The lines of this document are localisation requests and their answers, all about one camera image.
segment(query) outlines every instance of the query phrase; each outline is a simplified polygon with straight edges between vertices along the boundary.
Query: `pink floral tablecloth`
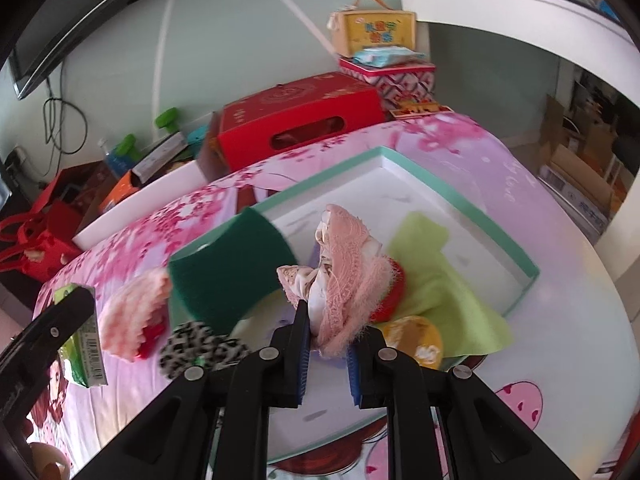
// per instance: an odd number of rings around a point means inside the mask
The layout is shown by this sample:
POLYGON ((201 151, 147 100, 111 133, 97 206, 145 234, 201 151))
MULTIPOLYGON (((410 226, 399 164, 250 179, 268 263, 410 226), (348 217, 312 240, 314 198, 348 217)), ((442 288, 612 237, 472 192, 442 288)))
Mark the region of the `pink floral tablecloth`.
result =
MULTIPOLYGON (((541 269, 509 319, 516 342, 485 359, 477 372, 578 476, 590 478, 638 398, 638 353, 625 311, 593 248, 551 196, 499 140, 459 114, 364 128, 273 156, 183 196, 68 264, 43 286, 36 311, 60 286, 81 283, 95 288, 100 313, 131 278, 165 266, 172 253, 230 219, 240 205, 376 146, 398 151, 454 186, 541 269)), ((167 384, 153 359, 128 364, 105 355, 105 367, 109 386, 69 384, 62 420, 56 424, 48 416, 39 429, 38 437, 63 449, 76 470, 167 384)), ((351 454, 325 446, 270 467, 269 478, 348 474, 385 480, 384 427, 356 433, 351 454)))

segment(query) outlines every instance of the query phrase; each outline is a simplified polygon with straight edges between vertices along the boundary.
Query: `red box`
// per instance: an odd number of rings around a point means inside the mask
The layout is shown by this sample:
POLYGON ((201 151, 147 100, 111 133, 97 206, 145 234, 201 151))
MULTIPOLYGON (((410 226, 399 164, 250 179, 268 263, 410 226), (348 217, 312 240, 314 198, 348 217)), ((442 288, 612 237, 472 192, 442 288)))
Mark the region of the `red box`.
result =
POLYGON ((218 142, 231 171, 385 120, 373 86, 329 72, 269 88, 222 110, 218 142))
POLYGON ((340 70, 375 86, 386 110, 395 110, 400 101, 433 101, 436 66, 426 61, 376 68, 340 59, 340 70))

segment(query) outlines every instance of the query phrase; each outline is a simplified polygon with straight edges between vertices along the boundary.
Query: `light green cloth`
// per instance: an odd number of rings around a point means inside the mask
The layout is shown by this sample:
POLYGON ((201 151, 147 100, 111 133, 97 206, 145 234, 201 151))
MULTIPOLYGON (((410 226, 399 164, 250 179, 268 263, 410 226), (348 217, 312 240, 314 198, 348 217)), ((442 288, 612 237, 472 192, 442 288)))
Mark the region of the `light green cloth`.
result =
POLYGON ((507 322, 476 298, 440 252, 446 228, 420 212, 409 213, 386 254, 406 273, 404 297, 393 319, 423 316, 440 331, 444 357, 485 355, 513 341, 507 322))

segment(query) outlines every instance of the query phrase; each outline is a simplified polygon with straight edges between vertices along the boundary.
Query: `black and white scrunchie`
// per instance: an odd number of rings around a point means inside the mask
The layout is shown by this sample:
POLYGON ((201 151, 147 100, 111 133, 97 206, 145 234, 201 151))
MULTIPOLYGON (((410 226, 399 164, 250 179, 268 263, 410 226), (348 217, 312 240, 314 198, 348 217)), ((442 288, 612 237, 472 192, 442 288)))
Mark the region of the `black and white scrunchie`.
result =
POLYGON ((178 325, 160 351, 160 370, 173 380, 193 365, 220 370, 238 364, 250 353, 239 339, 213 335, 201 321, 178 325))

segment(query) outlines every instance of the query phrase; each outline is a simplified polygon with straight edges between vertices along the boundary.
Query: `white shelf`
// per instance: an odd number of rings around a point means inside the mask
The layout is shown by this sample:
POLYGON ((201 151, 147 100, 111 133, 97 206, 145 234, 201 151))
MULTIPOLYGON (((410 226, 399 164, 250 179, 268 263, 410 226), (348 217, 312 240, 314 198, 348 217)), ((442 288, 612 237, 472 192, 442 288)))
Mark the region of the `white shelf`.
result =
POLYGON ((640 52, 624 28, 567 0, 402 0, 420 22, 486 30, 587 69, 640 107, 640 52))

